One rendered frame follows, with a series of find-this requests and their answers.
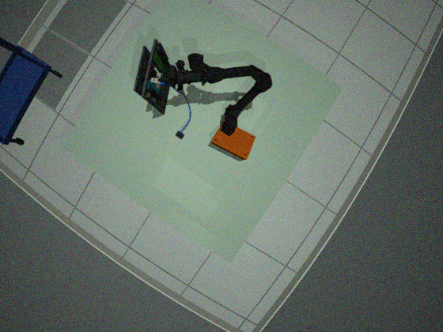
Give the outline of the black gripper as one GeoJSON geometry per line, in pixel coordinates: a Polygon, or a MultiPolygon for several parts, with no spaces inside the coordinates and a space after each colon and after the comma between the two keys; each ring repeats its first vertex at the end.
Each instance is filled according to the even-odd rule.
{"type": "Polygon", "coordinates": [[[177,88],[178,91],[182,91],[184,84],[187,83],[189,85],[190,83],[192,83],[191,76],[190,76],[191,71],[186,70],[186,72],[177,73],[178,72],[177,68],[174,65],[168,66],[168,70],[169,70],[168,74],[166,74],[163,77],[158,78],[159,82],[166,82],[166,85],[168,85],[168,86],[171,85],[174,88],[176,87],[176,85],[178,85],[178,88],[177,88]],[[167,83],[170,83],[170,85],[167,83]]]}

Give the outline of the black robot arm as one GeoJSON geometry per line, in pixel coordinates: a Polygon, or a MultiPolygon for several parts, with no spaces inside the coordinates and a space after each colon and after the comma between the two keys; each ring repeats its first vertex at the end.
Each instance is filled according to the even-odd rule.
{"type": "Polygon", "coordinates": [[[225,78],[247,77],[254,78],[256,83],[247,91],[236,104],[230,104],[225,109],[225,121],[221,126],[221,131],[228,136],[235,132],[237,119],[241,111],[250,104],[260,93],[266,92],[272,87],[271,76],[263,70],[250,66],[238,66],[222,69],[220,67],[211,67],[203,62],[203,55],[190,54],[188,57],[191,69],[191,82],[202,82],[203,86],[208,82],[210,84],[219,82],[225,78]],[[206,78],[206,79],[205,79],[206,78]]]}

